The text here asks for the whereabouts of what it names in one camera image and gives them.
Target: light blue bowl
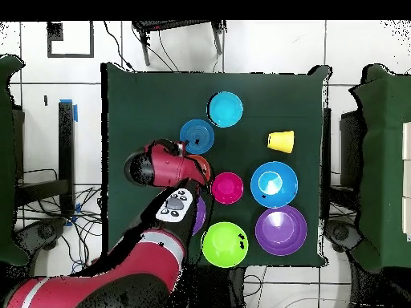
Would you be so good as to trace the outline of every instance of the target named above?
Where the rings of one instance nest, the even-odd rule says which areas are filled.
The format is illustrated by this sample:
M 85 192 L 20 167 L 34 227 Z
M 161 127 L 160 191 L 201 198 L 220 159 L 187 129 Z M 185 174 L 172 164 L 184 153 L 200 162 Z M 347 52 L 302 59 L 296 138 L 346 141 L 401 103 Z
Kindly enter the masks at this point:
M 267 208 L 288 205 L 297 194 L 299 182 L 292 168 L 281 162 L 268 162 L 251 177 L 254 199 Z
M 235 125 L 242 116 L 242 102 L 231 92 L 219 92 L 210 102 L 209 119 L 219 128 Z

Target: lime green bowl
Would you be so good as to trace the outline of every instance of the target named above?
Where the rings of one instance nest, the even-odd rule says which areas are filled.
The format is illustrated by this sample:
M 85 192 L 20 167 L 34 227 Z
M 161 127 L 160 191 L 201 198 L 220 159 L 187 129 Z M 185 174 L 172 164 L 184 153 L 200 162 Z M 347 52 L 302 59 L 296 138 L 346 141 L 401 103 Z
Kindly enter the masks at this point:
M 220 268 L 238 265 L 248 251 L 246 233 L 231 222 L 218 222 L 202 234 L 202 252 L 209 263 Z

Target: dark green table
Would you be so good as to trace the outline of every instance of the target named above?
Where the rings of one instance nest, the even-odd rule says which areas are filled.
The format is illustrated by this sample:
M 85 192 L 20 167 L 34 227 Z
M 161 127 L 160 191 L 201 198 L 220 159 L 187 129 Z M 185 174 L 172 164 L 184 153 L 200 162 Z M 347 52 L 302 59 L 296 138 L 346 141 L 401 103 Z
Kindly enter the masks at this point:
M 402 124 L 411 121 L 411 76 L 379 64 L 366 67 L 363 75 L 351 90 L 367 124 L 358 225 L 364 240 L 352 256 L 373 273 L 411 268 L 411 242 L 402 232 Z
M 0 55 L 0 261 L 25 265 L 29 258 L 13 240 L 16 222 L 14 204 L 16 185 L 16 156 L 14 153 L 14 125 L 9 93 L 10 77 L 22 68 L 22 62 L 13 55 Z
M 244 194 L 233 205 L 216 202 L 211 223 L 231 221 L 246 232 L 250 248 L 241 266 L 321 266 L 317 254 L 319 224 L 319 155 L 323 122 L 323 83 L 329 68 L 309 75 L 130 73 L 107 65 L 108 77 L 108 230 L 109 249 L 130 221 L 159 193 L 126 181 L 123 164 L 136 148 L 168 138 L 179 140 L 180 129 L 191 119 L 207 120 L 206 104 L 219 91 L 242 100 L 242 119 L 232 128 L 215 128 L 214 146 L 203 156 L 220 172 L 237 173 Z M 267 148 L 270 132 L 293 130 L 292 154 Z M 307 239 L 299 251 L 276 257 L 260 248 L 254 227 L 265 208 L 251 195 L 254 170 L 269 161 L 290 165 L 299 179 L 291 205 L 307 220 Z M 204 197 L 206 204 L 210 198 Z M 193 237 L 189 257 L 198 259 L 201 233 Z M 202 258 L 200 264 L 208 264 Z

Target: floor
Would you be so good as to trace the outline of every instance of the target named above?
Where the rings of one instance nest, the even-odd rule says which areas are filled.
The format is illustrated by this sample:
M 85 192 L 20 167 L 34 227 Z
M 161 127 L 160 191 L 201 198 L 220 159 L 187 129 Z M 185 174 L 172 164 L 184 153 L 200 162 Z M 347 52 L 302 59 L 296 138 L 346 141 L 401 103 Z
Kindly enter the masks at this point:
M 101 186 L 100 63 L 118 63 L 126 68 L 126 61 L 138 71 L 169 70 L 151 51 L 151 66 L 145 66 L 131 22 L 107 22 L 107 25 L 118 40 L 118 47 L 104 23 L 94 22 L 94 58 L 49 59 L 45 22 L 0 22 L 0 55 L 17 55 L 26 64 L 10 81 L 10 93 L 26 113 L 25 170 L 58 168 L 57 103 L 60 99 L 72 99 L 73 104 L 78 105 L 76 192 Z M 370 63 L 383 63 L 396 73 L 408 71 L 411 68 L 410 27 L 405 21 L 228 21 L 224 72 L 305 74 L 315 65 L 332 67 L 328 98 L 332 109 L 332 171 L 335 172 L 332 183 L 339 184 L 340 115 L 357 108 L 348 89 L 360 82 L 362 69 Z M 52 52 L 88 54 L 89 31 L 89 22 L 63 22 L 63 41 L 54 41 Z M 163 31 L 161 41 L 180 71 L 212 72 L 214 65 L 216 72 L 222 71 L 222 57 L 217 58 L 210 24 Z M 151 34 L 149 43 L 171 65 L 158 34 Z M 52 172 L 25 175 L 26 182 L 51 179 Z M 84 193 L 79 195 L 77 202 L 82 202 L 84 196 Z M 99 212 L 97 197 L 87 203 L 87 211 Z M 18 212 L 20 217 L 23 214 L 25 219 L 18 220 L 16 229 L 30 223 L 27 218 L 38 216 L 27 210 Z M 100 225 L 92 228 L 92 232 L 99 235 Z M 72 257 L 78 258 L 78 236 L 72 226 L 65 227 L 64 236 L 71 246 Z M 91 259 L 98 257 L 100 237 L 90 236 L 87 244 Z M 264 285 L 262 290 L 246 297 L 247 308 L 346 308 L 351 283 L 348 260 L 345 255 L 334 252 L 327 241 L 323 243 L 323 251 L 328 265 L 320 269 L 268 268 L 265 271 L 265 267 L 249 267 L 246 275 L 264 277 Z M 61 275 L 71 271 L 72 261 L 64 242 L 40 254 L 36 274 Z M 246 278 L 245 294 L 252 294 L 258 288 L 256 277 Z

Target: blue bowl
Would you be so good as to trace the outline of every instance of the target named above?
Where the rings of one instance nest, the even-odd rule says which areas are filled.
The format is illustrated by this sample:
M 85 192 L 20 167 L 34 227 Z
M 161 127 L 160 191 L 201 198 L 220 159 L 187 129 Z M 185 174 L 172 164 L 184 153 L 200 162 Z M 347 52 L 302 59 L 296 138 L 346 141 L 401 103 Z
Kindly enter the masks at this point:
M 180 130 L 180 141 L 189 141 L 186 150 L 194 155 L 208 152 L 214 143 L 214 130 L 204 120 L 190 120 Z
M 254 199 L 267 208 L 288 205 L 297 194 L 299 182 L 292 168 L 281 162 L 268 162 L 251 177 Z
M 242 102 L 231 92 L 219 92 L 210 102 L 208 117 L 219 128 L 235 125 L 242 116 Z

